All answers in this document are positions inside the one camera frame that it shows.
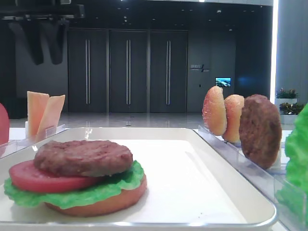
black mount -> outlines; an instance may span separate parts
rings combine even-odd
[[[41,36],[46,38],[52,63],[60,64],[69,19],[85,17],[83,5],[63,2],[70,0],[15,0],[15,6],[5,7],[0,4],[0,19],[8,21],[36,65],[44,63]]]

dark double door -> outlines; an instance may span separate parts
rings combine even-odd
[[[187,33],[151,32],[151,112],[186,112]]]
[[[106,112],[106,31],[70,30],[69,111]]]
[[[110,112],[146,112],[147,33],[110,32]]]

wall sign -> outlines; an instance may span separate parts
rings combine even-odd
[[[190,68],[191,71],[210,72],[210,69],[204,68],[204,64],[193,64]]]

floor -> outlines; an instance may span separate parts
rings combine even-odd
[[[24,128],[26,119],[12,119],[12,128]],[[156,127],[156,128],[198,128],[203,125],[200,113],[86,113],[62,114],[59,125],[78,127]],[[282,125],[283,130],[293,130],[294,125]]]

meat patty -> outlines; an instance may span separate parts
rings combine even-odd
[[[271,167],[277,159],[282,138],[277,107],[263,95],[247,97],[239,134],[244,155],[261,168]]]
[[[130,169],[131,151],[111,141],[51,141],[36,153],[36,168],[60,176],[99,177]]]

